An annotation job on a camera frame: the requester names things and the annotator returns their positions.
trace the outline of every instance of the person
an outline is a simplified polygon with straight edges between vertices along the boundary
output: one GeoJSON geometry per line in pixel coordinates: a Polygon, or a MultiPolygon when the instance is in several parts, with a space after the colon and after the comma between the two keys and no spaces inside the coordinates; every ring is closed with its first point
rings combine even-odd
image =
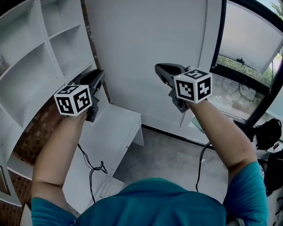
{"type": "Polygon", "coordinates": [[[148,178],[98,201],[76,218],[62,187],[86,119],[83,113],[66,117],[37,159],[32,180],[33,225],[267,225],[267,197],[251,142],[207,100],[187,105],[228,169],[223,204],[167,180],[148,178]]]}

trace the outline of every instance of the concrete floor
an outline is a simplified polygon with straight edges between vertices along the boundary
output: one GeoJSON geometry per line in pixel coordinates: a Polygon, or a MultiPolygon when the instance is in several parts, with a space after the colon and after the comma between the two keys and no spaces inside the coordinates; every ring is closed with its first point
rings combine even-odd
{"type": "MultiPolygon", "coordinates": [[[[114,177],[125,182],[125,186],[140,179],[161,177],[189,191],[196,191],[199,155],[203,147],[145,128],[142,132],[144,147],[131,144],[114,177]]],[[[205,151],[203,159],[199,192],[222,203],[227,191],[227,169],[211,149],[205,151]]],[[[278,208],[276,199],[280,194],[279,189],[268,198],[268,225],[274,223],[278,208]]]]}

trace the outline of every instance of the forearm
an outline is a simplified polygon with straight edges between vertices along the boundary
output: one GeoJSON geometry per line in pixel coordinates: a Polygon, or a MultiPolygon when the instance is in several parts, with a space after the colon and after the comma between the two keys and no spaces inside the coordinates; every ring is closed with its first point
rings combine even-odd
{"type": "Polygon", "coordinates": [[[247,136],[216,107],[208,101],[188,105],[228,169],[256,160],[247,136]]]}
{"type": "Polygon", "coordinates": [[[34,166],[33,182],[62,187],[70,168],[85,118],[65,118],[42,149],[34,166]]]}

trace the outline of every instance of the cube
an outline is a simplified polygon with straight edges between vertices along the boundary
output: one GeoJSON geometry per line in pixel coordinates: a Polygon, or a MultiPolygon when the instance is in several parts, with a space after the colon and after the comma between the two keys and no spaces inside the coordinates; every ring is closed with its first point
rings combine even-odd
{"type": "Polygon", "coordinates": [[[92,106],[88,86],[63,86],[54,98],[61,115],[78,116],[92,106]]]}
{"type": "Polygon", "coordinates": [[[212,74],[199,69],[174,77],[177,98],[199,103],[212,95],[212,74]]]}

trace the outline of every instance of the black window frame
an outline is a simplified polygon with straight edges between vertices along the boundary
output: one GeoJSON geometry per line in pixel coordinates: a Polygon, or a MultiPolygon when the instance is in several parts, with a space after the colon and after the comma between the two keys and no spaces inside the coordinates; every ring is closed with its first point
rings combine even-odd
{"type": "MultiPolygon", "coordinates": [[[[231,2],[237,3],[254,13],[258,14],[262,18],[266,19],[272,25],[274,25],[277,29],[279,29],[283,33],[283,20],[278,17],[274,12],[265,7],[263,4],[258,2],[257,0],[229,0],[231,2]]],[[[220,75],[222,77],[228,78],[235,82],[238,82],[242,85],[247,86],[264,95],[264,98],[257,106],[257,108],[253,111],[253,113],[249,116],[246,121],[246,124],[249,126],[254,126],[256,122],[264,115],[269,106],[275,100],[276,96],[280,92],[283,86],[283,59],[281,60],[280,67],[277,73],[274,76],[271,87],[268,87],[261,82],[255,80],[254,78],[249,77],[241,72],[233,70],[223,65],[216,64],[217,57],[219,55],[219,50],[222,42],[225,18],[226,18],[226,7],[227,0],[222,0],[222,10],[221,10],[221,19],[220,26],[218,32],[218,38],[216,42],[215,52],[212,60],[212,64],[210,67],[210,72],[220,75]]]]}

